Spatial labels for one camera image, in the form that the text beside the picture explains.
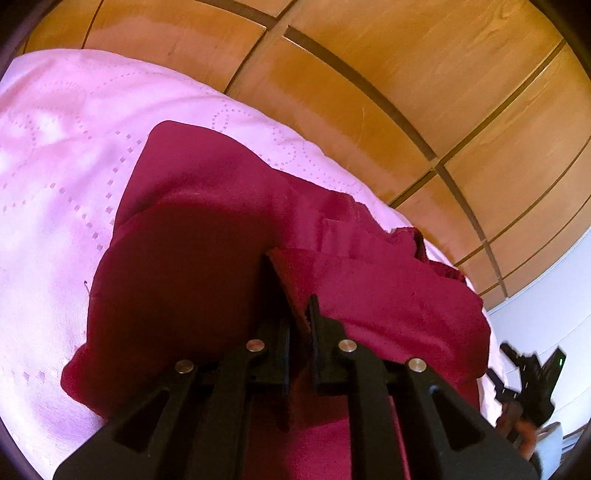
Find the bedsheet dotted pattern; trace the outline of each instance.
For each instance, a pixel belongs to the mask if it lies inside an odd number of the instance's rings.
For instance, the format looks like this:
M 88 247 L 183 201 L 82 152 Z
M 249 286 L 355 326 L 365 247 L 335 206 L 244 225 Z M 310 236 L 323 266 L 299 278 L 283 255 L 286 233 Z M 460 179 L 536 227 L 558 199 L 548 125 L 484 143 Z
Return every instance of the bedsheet dotted pattern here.
M 410 225 L 288 127 L 180 73 L 116 54 L 17 57 L 0 82 L 0 112 L 0 417 L 45 479 L 101 425 L 59 379 L 85 341 L 87 287 L 155 125 L 217 130 L 273 168 L 351 194 L 386 230 Z

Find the red cloth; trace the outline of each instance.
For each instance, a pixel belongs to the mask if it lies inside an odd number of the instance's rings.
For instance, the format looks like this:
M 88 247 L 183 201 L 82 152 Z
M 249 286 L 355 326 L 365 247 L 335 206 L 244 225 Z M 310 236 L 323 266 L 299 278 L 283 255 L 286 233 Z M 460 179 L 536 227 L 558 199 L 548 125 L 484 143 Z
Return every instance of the red cloth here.
M 177 360 L 209 362 L 246 342 L 282 308 L 277 276 L 297 317 L 317 293 L 351 338 L 393 361 L 424 358 L 479 407 L 482 301 L 461 273 L 427 259 L 419 231 L 384 232 L 350 196 L 175 122 L 154 128 L 127 185 L 93 281 L 87 342 L 62 387 L 109 416 Z M 271 408 L 255 409 L 247 478 L 350 477 L 346 404 L 314 397 L 306 375 L 289 433 Z

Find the maroon fabric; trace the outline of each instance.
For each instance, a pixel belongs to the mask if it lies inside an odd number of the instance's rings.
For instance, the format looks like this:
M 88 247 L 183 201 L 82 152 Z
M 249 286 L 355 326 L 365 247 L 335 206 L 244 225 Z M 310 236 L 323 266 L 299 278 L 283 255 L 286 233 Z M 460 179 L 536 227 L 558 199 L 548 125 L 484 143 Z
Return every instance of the maroon fabric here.
M 419 231 L 386 233 L 350 196 L 175 122 L 154 128 L 127 185 L 93 281 L 87 342 L 62 387 L 107 417 L 175 361 L 219 359 L 248 340 L 280 312 L 281 287 L 300 320 L 317 293 L 351 338 L 390 360 L 424 358 L 479 407 L 482 301 L 427 259 Z M 350 478 L 346 404 L 316 398 L 308 375 L 295 381 L 288 433 L 273 408 L 255 409 L 247 478 Z

